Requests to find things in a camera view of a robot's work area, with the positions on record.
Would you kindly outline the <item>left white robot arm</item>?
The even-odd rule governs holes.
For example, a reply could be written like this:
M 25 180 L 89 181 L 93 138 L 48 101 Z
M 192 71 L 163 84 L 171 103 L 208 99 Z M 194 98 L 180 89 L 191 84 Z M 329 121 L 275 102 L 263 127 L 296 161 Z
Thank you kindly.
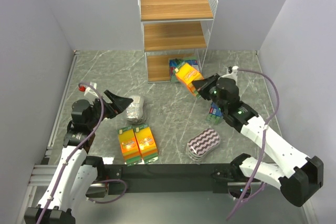
M 81 99 L 72 104 L 59 163 L 37 206 L 26 209 L 26 223 L 75 223 L 75 212 L 89 187 L 108 182 L 103 159 L 88 152 L 100 123 L 121 114 L 133 100 L 109 90 L 104 94 L 110 102 L 97 94 L 93 102 Z

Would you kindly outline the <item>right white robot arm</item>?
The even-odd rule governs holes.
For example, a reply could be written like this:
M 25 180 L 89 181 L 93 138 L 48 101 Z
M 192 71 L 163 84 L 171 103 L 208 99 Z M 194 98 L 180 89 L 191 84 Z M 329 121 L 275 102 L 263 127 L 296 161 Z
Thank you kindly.
M 240 100 L 235 78 L 215 74 L 192 84 L 203 99 L 218 106 L 228 125 L 263 148 L 276 163 L 274 166 L 260 166 L 270 172 L 261 173 L 258 180 L 278 187 L 282 195 L 297 207 L 323 186 L 323 161 L 295 149 L 267 126 L 251 106 Z

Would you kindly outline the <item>blue green sponge pack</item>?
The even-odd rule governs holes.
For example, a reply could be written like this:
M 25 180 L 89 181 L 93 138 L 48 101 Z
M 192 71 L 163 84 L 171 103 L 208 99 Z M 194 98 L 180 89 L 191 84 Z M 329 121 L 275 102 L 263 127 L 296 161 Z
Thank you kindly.
M 196 69 L 198 72 L 201 72 L 198 64 L 198 59 L 196 57 L 185 57 L 183 60 L 191 67 Z
M 175 76 L 175 68 L 183 62 L 182 58 L 174 58 L 169 60 L 170 81 L 172 83 L 179 83 L 179 80 Z

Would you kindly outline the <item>orange sponge pack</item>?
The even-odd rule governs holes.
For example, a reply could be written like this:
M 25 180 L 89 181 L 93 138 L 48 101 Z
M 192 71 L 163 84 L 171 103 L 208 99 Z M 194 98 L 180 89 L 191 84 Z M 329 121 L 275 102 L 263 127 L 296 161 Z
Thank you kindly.
M 142 157 L 132 126 L 119 129 L 118 140 L 126 165 L 131 166 L 142 162 Z
M 144 163 L 149 164 L 157 161 L 159 151 L 149 125 L 134 125 L 133 130 Z
M 177 80 L 184 84 L 188 91 L 195 97 L 199 97 L 199 93 L 195 86 L 192 84 L 193 81 L 203 80 L 202 74 L 189 63 L 182 61 L 174 70 L 173 74 L 176 76 Z

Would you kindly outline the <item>silver mesh scrubber pack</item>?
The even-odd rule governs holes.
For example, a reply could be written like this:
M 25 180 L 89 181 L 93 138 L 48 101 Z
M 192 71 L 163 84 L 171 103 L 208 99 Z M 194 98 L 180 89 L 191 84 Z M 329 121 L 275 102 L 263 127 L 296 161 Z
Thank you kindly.
M 131 95 L 133 102 L 125 111 L 125 119 L 132 124 L 142 124 L 146 120 L 145 99 L 141 95 Z

